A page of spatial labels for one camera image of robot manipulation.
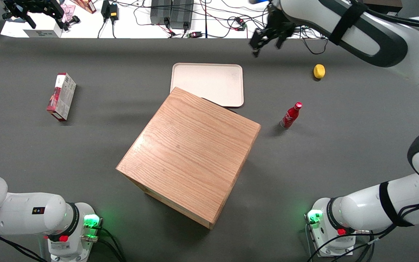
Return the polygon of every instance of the white tray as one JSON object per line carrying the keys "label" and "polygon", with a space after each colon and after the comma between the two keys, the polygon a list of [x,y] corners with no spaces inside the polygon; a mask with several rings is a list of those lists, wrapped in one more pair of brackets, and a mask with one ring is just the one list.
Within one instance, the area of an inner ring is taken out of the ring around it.
{"label": "white tray", "polygon": [[171,91],[175,87],[220,106],[243,105],[243,73],[239,65],[177,63],[172,67]]}

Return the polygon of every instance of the warning sticker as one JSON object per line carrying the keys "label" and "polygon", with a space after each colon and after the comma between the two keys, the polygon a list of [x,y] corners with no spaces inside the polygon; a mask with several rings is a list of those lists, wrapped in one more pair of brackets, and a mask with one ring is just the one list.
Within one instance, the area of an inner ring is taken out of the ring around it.
{"label": "warning sticker", "polygon": [[32,209],[32,215],[39,215],[45,213],[45,207],[34,207]]}
{"label": "warning sticker", "polygon": [[70,249],[70,243],[69,242],[51,242],[51,249],[54,249],[54,250]]}

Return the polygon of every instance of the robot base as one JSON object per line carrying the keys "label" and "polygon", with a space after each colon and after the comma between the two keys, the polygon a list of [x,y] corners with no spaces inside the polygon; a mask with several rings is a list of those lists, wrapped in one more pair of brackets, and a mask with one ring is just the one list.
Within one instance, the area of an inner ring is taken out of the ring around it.
{"label": "robot base", "polygon": [[[51,242],[48,240],[48,247],[51,253],[52,262],[86,262],[90,256],[92,242],[80,240],[84,235],[97,235],[96,229],[85,228],[83,225],[83,218],[88,214],[95,214],[93,208],[86,203],[76,203],[75,206],[79,209],[79,223],[72,235],[69,236],[70,244],[67,245],[60,242]],[[78,241],[77,249],[74,248],[75,241]]]}
{"label": "robot base", "polygon": [[[339,236],[337,230],[332,227],[329,219],[326,215],[326,207],[329,203],[330,198],[321,198],[317,200],[313,204],[313,208],[308,215],[306,215],[306,220],[309,223],[310,214],[319,214],[316,216],[317,222],[315,224],[311,224],[309,226],[310,236],[313,240],[315,248],[318,249],[324,243],[328,242],[329,240],[333,239],[334,237]],[[352,250],[355,245],[355,237],[342,237],[338,238],[323,248],[319,250],[318,256],[319,257],[336,257],[340,255],[344,255],[349,250]]]}

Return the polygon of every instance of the white box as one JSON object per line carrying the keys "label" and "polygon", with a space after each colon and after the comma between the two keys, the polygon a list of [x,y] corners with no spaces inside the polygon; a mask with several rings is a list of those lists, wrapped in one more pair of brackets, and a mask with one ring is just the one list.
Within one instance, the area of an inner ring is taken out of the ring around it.
{"label": "white box", "polygon": [[36,28],[33,29],[28,23],[24,23],[23,30],[28,37],[59,38],[63,30],[59,28],[56,20],[44,13],[27,13],[35,22]]}
{"label": "white box", "polygon": [[68,73],[58,73],[55,91],[51,96],[46,111],[59,121],[66,121],[77,84]]}

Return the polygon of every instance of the white table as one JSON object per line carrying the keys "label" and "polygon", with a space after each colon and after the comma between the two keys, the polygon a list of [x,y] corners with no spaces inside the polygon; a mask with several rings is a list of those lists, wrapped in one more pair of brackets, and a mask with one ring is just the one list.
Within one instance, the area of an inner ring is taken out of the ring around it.
{"label": "white table", "polygon": [[[151,5],[151,0],[122,0],[121,2],[132,4],[129,7],[123,7],[118,5],[119,9],[119,20],[115,22],[115,36],[116,38],[168,38],[169,34],[165,32],[158,25],[139,25],[139,24],[149,24],[149,12]],[[248,3],[248,0],[224,0],[228,5],[232,7],[242,7],[242,8],[231,8],[224,4],[223,0],[207,0],[207,24],[208,24],[208,35],[213,36],[226,36],[226,38],[251,38],[253,32],[256,28],[259,28],[260,25],[256,25],[252,21],[247,21],[247,30],[246,31],[235,31],[229,30],[226,20],[217,20],[216,18],[227,19],[231,16],[240,16],[240,14],[248,15],[250,17],[256,17],[259,22],[266,23],[267,12],[263,10],[266,9],[268,2],[259,3],[256,5],[251,5]],[[75,5],[70,0],[65,0],[65,4]],[[75,7],[74,15],[77,15],[80,18],[80,23],[74,24],[71,26],[70,30],[63,32],[61,38],[97,38],[98,31],[103,25],[103,17],[101,16],[101,6],[103,0],[98,0],[94,3],[96,7],[96,12],[91,14],[86,10],[82,9],[79,6]],[[195,0],[193,5],[193,17],[191,29],[187,32],[201,31],[205,33],[205,11],[204,5],[201,5],[200,0]],[[3,30],[1,31],[2,35],[12,36],[12,37],[28,37],[23,29],[30,29],[28,23],[16,23],[16,22],[6,22]],[[182,34],[183,30],[173,30],[177,34]],[[108,20],[104,28],[100,32],[100,38],[113,38],[112,34],[112,24]]]}

